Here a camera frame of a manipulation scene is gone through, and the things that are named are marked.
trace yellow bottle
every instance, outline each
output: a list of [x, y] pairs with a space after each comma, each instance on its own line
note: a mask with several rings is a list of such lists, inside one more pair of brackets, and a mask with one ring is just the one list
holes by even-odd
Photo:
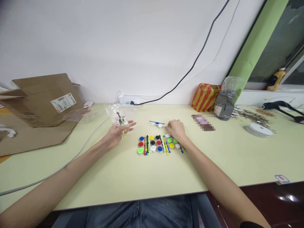
[[285, 76], [285, 68], [280, 68], [278, 72], [271, 76], [267, 90], [277, 91], [282, 78]]

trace clear plastic bag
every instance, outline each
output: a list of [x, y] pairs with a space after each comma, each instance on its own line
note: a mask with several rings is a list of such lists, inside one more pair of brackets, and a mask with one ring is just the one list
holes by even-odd
[[102, 114], [103, 113], [100, 111], [100, 109], [89, 107], [65, 115], [64, 120], [76, 121], [76, 122], [89, 122], [94, 120], [96, 117], [101, 116]]
[[227, 78], [225, 78], [222, 84], [221, 93], [223, 94], [235, 93], [237, 89], [241, 86], [243, 81], [244, 81], [243, 78], [228, 76]]
[[214, 114], [221, 120], [229, 120], [234, 109], [234, 96], [244, 80], [228, 76], [222, 84], [222, 90], [215, 100]]
[[[115, 104], [110, 104], [108, 106], [105, 107], [111, 121], [113, 122], [113, 124], [117, 125], [117, 126], [123, 126], [123, 125], [127, 125], [128, 124], [128, 120], [127, 120], [127, 112], [129, 111], [128, 108], [120, 108], [119, 104], [115, 103]], [[123, 136], [129, 131], [129, 129], [126, 129], [124, 131]]]

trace forearm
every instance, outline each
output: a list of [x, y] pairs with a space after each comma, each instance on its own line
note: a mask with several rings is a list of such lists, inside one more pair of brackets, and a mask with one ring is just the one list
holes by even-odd
[[215, 163], [189, 139], [185, 139], [182, 145], [194, 162], [207, 188], [219, 203], [230, 212], [238, 225], [243, 221], [251, 221], [264, 228], [270, 227], [249, 198]]
[[90, 148], [1, 213], [0, 227], [36, 227], [104, 154], [102, 148]]

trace jeans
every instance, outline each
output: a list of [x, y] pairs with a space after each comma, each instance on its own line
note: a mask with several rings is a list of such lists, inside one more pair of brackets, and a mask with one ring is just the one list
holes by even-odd
[[73, 216], [65, 227], [193, 227], [189, 195], [92, 206], [81, 221]]

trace light green desk surface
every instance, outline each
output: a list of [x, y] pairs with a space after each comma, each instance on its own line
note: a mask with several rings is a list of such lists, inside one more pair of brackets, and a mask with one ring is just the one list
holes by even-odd
[[[58, 146], [16, 154], [0, 164], [0, 191], [24, 186], [57, 171], [79, 152], [88, 137], [108, 116], [104, 112], [91, 122], [78, 123], [67, 140]], [[191, 115], [198, 114], [189, 105], [143, 105], [132, 109], [137, 121], [134, 131], [85, 173], [56, 210], [139, 200], [208, 189], [189, 160], [187, 153], [174, 150], [169, 156], [153, 153], [137, 155], [140, 136], [165, 134], [165, 129], [150, 125], [149, 120], [167, 123], [172, 119], [184, 122], [187, 135], [238, 186], [275, 182], [280, 174], [291, 182], [304, 180], [304, 126], [290, 117], [275, 113], [271, 128], [276, 134], [258, 138], [245, 130], [250, 120], [218, 120], [203, 114], [215, 131], [202, 131]], [[111, 126], [108, 119], [92, 136], [83, 151], [100, 140]], [[0, 212], [33, 187], [0, 197]]]

